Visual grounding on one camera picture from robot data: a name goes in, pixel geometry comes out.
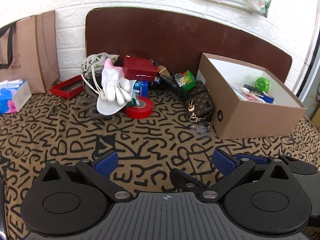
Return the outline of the blue tissue pack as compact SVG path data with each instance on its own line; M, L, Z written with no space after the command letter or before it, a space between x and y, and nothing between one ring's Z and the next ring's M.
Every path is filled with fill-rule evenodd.
M0 113L18 113L31 97L29 84L26 80L1 81Z

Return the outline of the blue card pack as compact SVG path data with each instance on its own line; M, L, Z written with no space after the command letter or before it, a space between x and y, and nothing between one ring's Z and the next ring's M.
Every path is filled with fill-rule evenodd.
M147 97L148 96L148 86L149 86L148 81L136 81L135 85L133 87L133 90L137 96Z

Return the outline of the white pink glove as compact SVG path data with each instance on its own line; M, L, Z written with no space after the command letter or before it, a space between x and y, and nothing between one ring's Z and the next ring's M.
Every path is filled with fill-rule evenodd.
M108 102L116 102L119 106L131 102L135 83L136 80L125 77L122 67L114 66L111 59L106 59L101 72L101 86Z

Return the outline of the dark brown wooden board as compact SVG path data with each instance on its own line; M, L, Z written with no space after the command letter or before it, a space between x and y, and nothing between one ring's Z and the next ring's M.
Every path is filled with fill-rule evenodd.
M203 53L249 62L285 81L292 57L245 31L204 18L142 8L95 8L86 16L86 54L153 59L170 72L197 73Z

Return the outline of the lettered leopard tablecloth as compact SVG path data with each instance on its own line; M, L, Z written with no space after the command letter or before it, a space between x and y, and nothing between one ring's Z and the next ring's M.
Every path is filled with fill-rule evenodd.
M179 168L206 184L220 173L211 157L215 148L229 154L288 155L319 165L319 133L308 118L282 137L219 139L210 126L188 121L184 104L165 91L151 91L153 113L136 120L124 113L94 118L80 107L93 102L92 93L67 100L53 94L35 94L18 113L1 116L1 178L5 182L8 239L27 234L20 205L45 165L52 160L74 165L115 150L119 165L111 179L132 193L170 192L169 171Z

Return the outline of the green mosquito repellent bottle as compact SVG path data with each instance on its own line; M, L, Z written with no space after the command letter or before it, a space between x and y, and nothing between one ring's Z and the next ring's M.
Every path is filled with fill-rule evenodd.
M254 87L259 90L259 92L267 93L270 90L270 81L265 77L259 77L256 79Z

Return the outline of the printed drawstring pouch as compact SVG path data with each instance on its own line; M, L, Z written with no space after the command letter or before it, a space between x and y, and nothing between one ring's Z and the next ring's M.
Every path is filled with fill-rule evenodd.
M81 64L81 76L89 80L92 78L92 72L95 74L100 74L103 70L105 61L110 59L112 64L115 64L119 55L108 54L106 52L99 54L92 54L86 57Z

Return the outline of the green snack packet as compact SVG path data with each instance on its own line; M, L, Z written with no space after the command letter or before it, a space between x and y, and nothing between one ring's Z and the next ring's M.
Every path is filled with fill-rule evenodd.
M195 77L189 70L184 73L175 73L175 80L185 93L196 86Z

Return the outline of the red tray box lid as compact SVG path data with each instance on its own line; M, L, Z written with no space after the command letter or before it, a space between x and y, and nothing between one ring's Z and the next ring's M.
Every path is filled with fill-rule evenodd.
M50 92L65 99L72 99L84 91L81 75L54 85Z

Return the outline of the dark red gift box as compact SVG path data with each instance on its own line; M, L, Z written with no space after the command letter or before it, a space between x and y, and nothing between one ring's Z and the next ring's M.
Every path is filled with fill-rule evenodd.
M150 59L126 56L123 61L123 71L126 79L153 82L157 68Z

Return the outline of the clear crystal trinket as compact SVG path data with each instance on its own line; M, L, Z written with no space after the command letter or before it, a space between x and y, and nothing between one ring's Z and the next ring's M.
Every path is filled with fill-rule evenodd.
M203 125L199 125L197 127L197 133L201 133L201 134L204 134L207 132L207 127L206 126L203 126Z

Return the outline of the white round cloth pad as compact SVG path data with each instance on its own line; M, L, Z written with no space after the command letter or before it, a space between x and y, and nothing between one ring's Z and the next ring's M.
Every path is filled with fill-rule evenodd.
M127 103L123 96L120 94L120 100L117 98L117 94L114 94L115 99L108 101L106 95L101 92L97 99L97 110L102 115L113 115L120 111Z

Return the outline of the gold wrapped bar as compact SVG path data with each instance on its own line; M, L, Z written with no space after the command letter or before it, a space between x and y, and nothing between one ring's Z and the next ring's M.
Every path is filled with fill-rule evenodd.
M164 66L159 65L157 70L158 70L158 73L161 77L166 78L168 80L172 80L170 73L168 72L168 70Z

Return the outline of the red tape roll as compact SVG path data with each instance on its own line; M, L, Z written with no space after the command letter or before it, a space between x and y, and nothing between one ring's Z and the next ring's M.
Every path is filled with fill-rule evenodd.
M138 96L139 105L125 107L125 114L133 119L148 118L153 113L153 102L144 96Z

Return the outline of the brown cardboard storage box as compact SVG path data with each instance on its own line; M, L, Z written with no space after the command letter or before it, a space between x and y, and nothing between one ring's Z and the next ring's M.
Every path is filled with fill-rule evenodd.
M251 92L259 77L270 90ZM275 75L257 65L204 53L197 72L215 106L212 124L220 139L288 135L304 116L306 107Z

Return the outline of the brown monogram pouch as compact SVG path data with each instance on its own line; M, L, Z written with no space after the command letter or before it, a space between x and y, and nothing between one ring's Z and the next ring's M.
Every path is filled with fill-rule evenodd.
M196 81L196 86L184 96L186 115L191 122L210 121L214 112L214 104L202 81Z

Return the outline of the black car key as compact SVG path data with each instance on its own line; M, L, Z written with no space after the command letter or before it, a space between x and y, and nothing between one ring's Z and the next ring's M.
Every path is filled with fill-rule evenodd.
M250 86L250 85L248 85L248 84L244 84L244 87L245 87L246 89L248 89L249 91L251 91L251 92L260 93L260 91L259 91L258 89L256 89L256 88L253 87L253 86Z

